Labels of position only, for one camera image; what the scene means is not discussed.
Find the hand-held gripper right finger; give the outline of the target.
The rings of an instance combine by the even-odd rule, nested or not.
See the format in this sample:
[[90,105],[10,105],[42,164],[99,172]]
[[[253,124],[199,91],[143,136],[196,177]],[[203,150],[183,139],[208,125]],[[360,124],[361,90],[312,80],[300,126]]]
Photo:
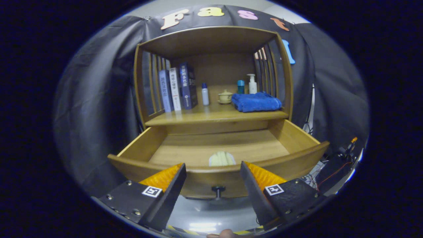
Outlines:
[[240,175],[258,223],[265,230],[294,224],[327,199],[301,179],[288,181],[246,161],[241,163]]

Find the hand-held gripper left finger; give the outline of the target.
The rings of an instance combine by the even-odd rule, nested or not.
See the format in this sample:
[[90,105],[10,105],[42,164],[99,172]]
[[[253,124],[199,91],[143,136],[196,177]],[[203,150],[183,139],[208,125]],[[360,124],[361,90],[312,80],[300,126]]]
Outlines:
[[166,228],[187,177],[184,163],[142,181],[127,180],[93,200],[113,215],[158,232]]

